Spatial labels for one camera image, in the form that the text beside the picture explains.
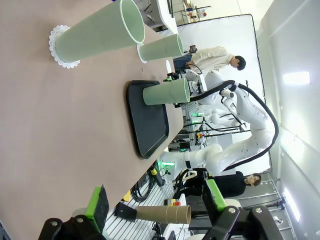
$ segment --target white backdrop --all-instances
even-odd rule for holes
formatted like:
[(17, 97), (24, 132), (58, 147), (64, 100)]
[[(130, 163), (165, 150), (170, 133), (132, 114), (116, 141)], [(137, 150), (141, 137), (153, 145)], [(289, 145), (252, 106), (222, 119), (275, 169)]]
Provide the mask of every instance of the white backdrop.
[[(171, 35), (168, 30), (158, 33), (162, 37)], [(247, 80), (249, 88), (263, 99), (263, 84), (258, 62), (254, 23), (251, 15), (224, 17), (183, 25), (178, 27), (178, 33), (181, 37), (184, 51), (188, 51), (191, 45), (195, 45), (198, 50), (222, 46), (230, 53), (244, 57), (246, 61), (244, 70), (238, 71), (231, 66), (226, 66), (219, 72), (225, 76), (225, 79), (235, 80), (243, 85), (246, 84)], [(206, 75), (208, 71), (209, 69), (204, 70), (203, 74)], [(202, 106), (201, 110), (226, 109), (220, 103), (220, 99), (218, 97), (213, 105)], [(232, 141), (236, 143), (247, 139), (249, 136), (248, 132), (233, 134)], [(255, 172), (263, 172), (269, 167), (269, 156), (266, 153), (259, 159), (237, 167), (236, 170), (243, 172), (244, 175), (249, 175)]]

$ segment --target ceiling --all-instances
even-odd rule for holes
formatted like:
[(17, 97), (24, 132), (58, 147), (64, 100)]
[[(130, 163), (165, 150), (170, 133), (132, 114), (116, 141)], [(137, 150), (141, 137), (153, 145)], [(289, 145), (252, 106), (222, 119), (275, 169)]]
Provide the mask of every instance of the ceiling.
[[(297, 222), (288, 207), (299, 240), (320, 239), (319, 10), (320, 0), (274, 0), (257, 32), (265, 98), (280, 125), (272, 174), (301, 214)], [(311, 84), (284, 84), (284, 74), (302, 71)]]

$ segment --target brown tabletop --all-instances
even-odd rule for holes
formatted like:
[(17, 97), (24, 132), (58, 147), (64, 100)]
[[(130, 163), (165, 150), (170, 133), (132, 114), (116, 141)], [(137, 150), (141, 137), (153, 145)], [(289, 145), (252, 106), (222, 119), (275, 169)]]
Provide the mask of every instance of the brown tabletop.
[[(168, 139), (150, 159), (137, 156), (126, 86), (161, 81), (166, 59), (143, 64), (133, 46), (74, 69), (53, 60), (53, 27), (72, 26), (106, 3), (1, 2), (0, 220), (14, 240), (38, 239), (48, 218), (67, 221), (101, 184), (114, 207), (183, 126), (182, 110), (167, 104)], [(146, 43), (160, 38), (147, 26), (145, 32)]]

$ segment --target blue pants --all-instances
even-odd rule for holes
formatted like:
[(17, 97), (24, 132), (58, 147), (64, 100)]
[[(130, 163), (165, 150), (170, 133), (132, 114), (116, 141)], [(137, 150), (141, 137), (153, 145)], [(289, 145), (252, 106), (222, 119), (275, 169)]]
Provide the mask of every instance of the blue pants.
[(188, 53), (186, 55), (183, 55), (181, 57), (177, 57), (173, 59), (173, 65), (174, 65), (174, 70), (177, 72), (177, 70), (180, 69), (185, 69), (186, 68), (186, 63), (190, 62), (192, 58), (191, 53)]

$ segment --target person in black shirt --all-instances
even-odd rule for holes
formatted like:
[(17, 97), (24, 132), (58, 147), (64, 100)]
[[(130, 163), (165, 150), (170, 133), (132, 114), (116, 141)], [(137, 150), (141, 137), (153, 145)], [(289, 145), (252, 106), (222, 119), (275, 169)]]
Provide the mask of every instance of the person in black shirt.
[[(186, 197), (190, 195), (201, 196), (204, 179), (201, 172), (199, 172), (198, 176), (197, 178), (187, 180), (184, 184), (184, 187), (187, 188), (181, 190), (180, 194), (184, 194)], [(215, 181), (224, 198), (232, 198), (243, 194), (247, 186), (258, 186), (261, 182), (261, 175), (254, 173), (244, 177), (242, 172), (237, 171), (232, 175), (211, 176), (208, 179)]]

